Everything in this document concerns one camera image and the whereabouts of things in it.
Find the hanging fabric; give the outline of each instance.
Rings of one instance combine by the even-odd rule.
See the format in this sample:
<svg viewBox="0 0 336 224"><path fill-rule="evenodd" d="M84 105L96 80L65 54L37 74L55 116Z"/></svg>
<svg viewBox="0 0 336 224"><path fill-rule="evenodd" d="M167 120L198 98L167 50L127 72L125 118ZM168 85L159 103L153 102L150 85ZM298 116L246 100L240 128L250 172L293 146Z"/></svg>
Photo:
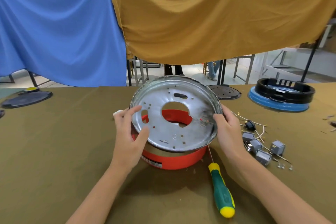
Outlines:
<svg viewBox="0 0 336 224"><path fill-rule="evenodd" d="M318 38L336 0L112 0L128 58L187 65Z"/></svg>
<svg viewBox="0 0 336 224"><path fill-rule="evenodd" d="M70 86L125 86L111 0L0 0L0 76L20 69Z"/></svg>

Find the label sticker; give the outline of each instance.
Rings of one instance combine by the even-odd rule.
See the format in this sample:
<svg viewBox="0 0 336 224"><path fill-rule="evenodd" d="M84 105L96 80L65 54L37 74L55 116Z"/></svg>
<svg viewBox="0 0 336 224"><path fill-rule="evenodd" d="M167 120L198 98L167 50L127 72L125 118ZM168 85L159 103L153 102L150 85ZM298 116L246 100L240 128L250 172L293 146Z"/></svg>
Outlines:
<svg viewBox="0 0 336 224"><path fill-rule="evenodd" d="M157 161L154 161L154 160L151 160L143 155L141 155L141 158L146 161L148 164L154 166L154 167L159 167L159 168L162 168L162 163L161 162L157 162Z"/></svg>

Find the red plastic base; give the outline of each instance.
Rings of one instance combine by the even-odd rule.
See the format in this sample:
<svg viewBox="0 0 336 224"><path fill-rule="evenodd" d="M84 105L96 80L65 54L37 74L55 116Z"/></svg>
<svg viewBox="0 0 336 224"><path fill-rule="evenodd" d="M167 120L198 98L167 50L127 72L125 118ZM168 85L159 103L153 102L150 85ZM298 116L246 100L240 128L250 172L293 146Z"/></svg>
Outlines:
<svg viewBox="0 0 336 224"><path fill-rule="evenodd" d="M162 115L169 122L183 123L185 125L189 125L193 120L188 112L175 109L162 110ZM142 120L148 122L148 115L144 115ZM203 158L206 149L207 147L205 146L191 154L178 157L162 157L144 150L141 158L154 167L166 170L177 170L190 167L197 163Z"/></svg>

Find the hand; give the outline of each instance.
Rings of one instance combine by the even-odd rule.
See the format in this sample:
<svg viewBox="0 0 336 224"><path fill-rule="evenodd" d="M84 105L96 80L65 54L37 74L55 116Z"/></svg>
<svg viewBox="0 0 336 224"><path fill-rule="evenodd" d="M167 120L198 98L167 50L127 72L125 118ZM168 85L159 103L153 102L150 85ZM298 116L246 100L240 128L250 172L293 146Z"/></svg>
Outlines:
<svg viewBox="0 0 336 224"><path fill-rule="evenodd" d="M238 118L226 106L222 105L222 109L226 119L221 114L213 115L218 127L220 147L229 159L246 154Z"/></svg>
<svg viewBox="0 0 336 224"><path fill-rule="evenodd" d="M115 115L117 136L111 167L124 169L127 174L137 165L149 137L149 127L145 126L134 141L131 136L132 116L141 110L141 106L126 109Z"/></svg>

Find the mustard yellow cloth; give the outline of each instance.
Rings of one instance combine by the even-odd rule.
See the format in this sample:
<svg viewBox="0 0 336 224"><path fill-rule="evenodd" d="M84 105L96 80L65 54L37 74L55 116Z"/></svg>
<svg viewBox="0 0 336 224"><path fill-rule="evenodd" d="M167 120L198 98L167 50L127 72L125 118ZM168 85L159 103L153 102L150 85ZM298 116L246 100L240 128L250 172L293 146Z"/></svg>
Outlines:
<svg viewBox="0 0 336 224"><path fill-rule="evenodd" d="M318 38L336 0L112 0L128 58L187 65Z"/></svg>

